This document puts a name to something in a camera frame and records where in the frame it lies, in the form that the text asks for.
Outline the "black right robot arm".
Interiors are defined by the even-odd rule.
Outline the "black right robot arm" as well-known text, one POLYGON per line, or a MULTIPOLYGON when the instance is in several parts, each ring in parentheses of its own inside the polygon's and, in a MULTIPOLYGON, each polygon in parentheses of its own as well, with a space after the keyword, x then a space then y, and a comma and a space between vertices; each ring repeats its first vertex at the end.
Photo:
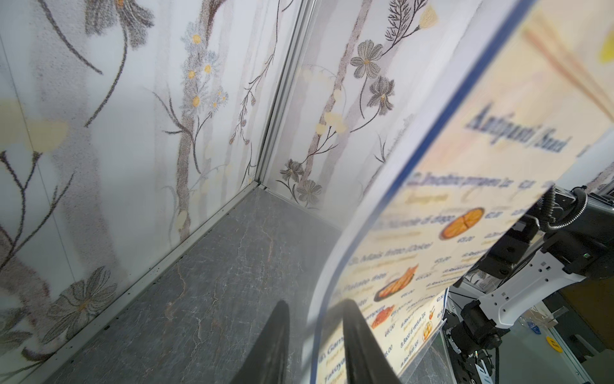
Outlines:
POLYGON ((445 345, 458 383, 484 383, 500 371, 490 361, 503 337, 524 312, 550 294, 587 278, 613 276, 613 195, 550 187, 489 248, 473 272, 497 278, 476 296, 450 291, 461 300, 445 311, 445 345))

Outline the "laminated dim sum menu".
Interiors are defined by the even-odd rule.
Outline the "laminated dim sum menu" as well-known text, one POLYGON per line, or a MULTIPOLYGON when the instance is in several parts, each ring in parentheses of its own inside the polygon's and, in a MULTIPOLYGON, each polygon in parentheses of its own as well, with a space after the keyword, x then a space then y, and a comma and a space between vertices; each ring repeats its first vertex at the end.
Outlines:
POLYGON ((329 257, 303 383, 346 383, 353 300, 399 376, 445 293, 613 125, 610 1, 488 1, 329 257))

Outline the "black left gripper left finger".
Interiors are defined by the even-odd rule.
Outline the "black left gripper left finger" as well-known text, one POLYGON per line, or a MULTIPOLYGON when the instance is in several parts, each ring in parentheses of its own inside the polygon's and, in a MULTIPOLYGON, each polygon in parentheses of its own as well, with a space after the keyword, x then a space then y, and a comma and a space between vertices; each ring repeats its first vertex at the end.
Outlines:
POLYGON ((231 383, 281 384, 289 360, 290 313, 280 300, 231 383))

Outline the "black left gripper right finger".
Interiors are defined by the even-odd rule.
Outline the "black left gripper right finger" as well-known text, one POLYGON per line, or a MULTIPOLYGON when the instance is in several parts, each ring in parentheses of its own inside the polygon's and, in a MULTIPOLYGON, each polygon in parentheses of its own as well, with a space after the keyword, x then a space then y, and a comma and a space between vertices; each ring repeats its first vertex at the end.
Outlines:
POLYGON ((386 360, 358 304, 345 300, 342 309, 347 382, 399 384, 401 381, 386 360))

